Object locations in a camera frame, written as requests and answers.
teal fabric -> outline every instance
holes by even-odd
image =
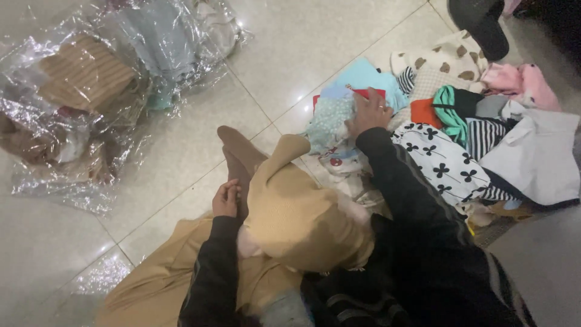
[[[450,85],[441,87],[434,96],[432,106],[444,128],[442,131],[450,136],[454,142],[465,147],[468,135],[468,125],[454,110],[454,88]]]
[[[309,154],[323,154],[336,145],[336,135],[345,126],[345,121],[353,118],[354,109],[353,97],[319,98],[315,105],[315,114],[303,133],[311,143]]]

black and white striped fabric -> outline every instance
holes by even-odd
[[[480,195],[480,198],[491,201],[512,201],[518,200],[516,197],[506,193],[494,185],[490,185],[488,189]]]
[[[407,67],[401,72],[400,76],[396,78],[400,89],[404,94],[411,93],[414,89],[415,74],[411,67]]]
[[[506,134],[507,129],[502,124],[489,120],[470,120],[468,122],[468,152],[478,162],[497,146]]]

pink fluffy fabric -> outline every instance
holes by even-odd
[[[504,94],[528,108],[562,111],[557,96],[537,65],[525,64],[516,68],[491,63],[480,80],[490,89],[487,95]]]

light blue polka dot fabric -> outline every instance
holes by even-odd
[[[353,98],[319,98],[315,114],[304,132],[311,143],[309,154],[322,154],[337,143],[336,132],[355,114]]]

mint green fabric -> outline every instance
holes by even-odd
[[[446,85],[436,92],[432,106],[436,115],[444,124],[442,131],[450,136],[454,142],[465,147],[468,126],[454,110],[454,103],[454,88]]]

